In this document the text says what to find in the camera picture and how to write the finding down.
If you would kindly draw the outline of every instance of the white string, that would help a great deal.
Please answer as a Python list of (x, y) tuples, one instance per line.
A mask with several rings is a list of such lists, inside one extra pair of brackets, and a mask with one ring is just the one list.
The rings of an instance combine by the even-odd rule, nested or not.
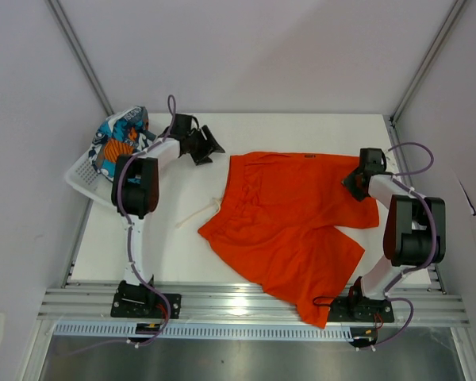
[(180, 229), (182, 226), (184, 226), (189, 220), (191, 220), (193, 217), (196, 217), (198, 214), (201, 214), (205, 210), (211, 208), (212, 206), (217, 207), (217, 213), (221, 211), (221, 203), (222, 203), (222, 198), (212, 198), (212, 202), (208, 204), (207, 206), (201, 208), (200, 210), (192, 213), (189, 217), (185, 218), (184, 220), (180, 221), (178, 224), (175, 225), (176, 229)]

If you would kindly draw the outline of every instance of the orange garment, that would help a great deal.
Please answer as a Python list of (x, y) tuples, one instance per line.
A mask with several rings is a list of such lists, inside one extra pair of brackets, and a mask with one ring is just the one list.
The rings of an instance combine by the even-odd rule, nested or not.
[(334, 225), (379, 225), (376, 201), (358, 202), (342, 185), (358, 162), (325, 154), (231, 156), (221, 211), (199, 233), (245, 279), (324, 328), (329, 308), (313, 299), (339, 295), (364, 252)]

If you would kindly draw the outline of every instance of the white basket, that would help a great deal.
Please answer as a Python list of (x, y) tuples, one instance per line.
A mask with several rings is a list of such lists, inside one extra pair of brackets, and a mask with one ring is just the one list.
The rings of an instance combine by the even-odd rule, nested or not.
[(94, 170), (94, 167), (88, 160), (88, 152), (83, 153), (78, 161), (67, 171), (65, 181), (78, 192), (83, 193), (99, 204), (116, 209), (111, 203), (112, 183), (104, 175), (98, 174)]

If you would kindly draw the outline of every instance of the white wall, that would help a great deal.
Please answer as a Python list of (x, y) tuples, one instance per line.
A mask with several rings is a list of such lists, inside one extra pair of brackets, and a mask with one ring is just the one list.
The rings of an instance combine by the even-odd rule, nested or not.
[(62, 3), (117, 110), (391, 114), (453, 0)]
[(63, 271), (85, 205), (63, 173), (103, 118), (44, 2), (0, 2), (0, 381)]
[[(425, 194), (447, 204), (447, 255), (441, 268), (446, 286), (461, 294), (476, 340), (476, 217), (462, 183), (476, 207), (476, 0), (472, 0), (435, 66), (401, 117), (401, 140), (432, 148), (434, 168), (415, 176)], [(427, 159), (409, 152), (411, 168)]]

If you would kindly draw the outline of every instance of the gray floor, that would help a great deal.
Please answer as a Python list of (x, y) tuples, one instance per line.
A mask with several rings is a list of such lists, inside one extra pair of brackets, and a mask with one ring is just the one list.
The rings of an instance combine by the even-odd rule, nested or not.
[[(388, 331), (381, 331), (382, 337)], [(162, 339), (146, 348), (54, 337), (42, 380), (464, 380), (449, 329), (409, 329), (377, 352), (346, 343)]]

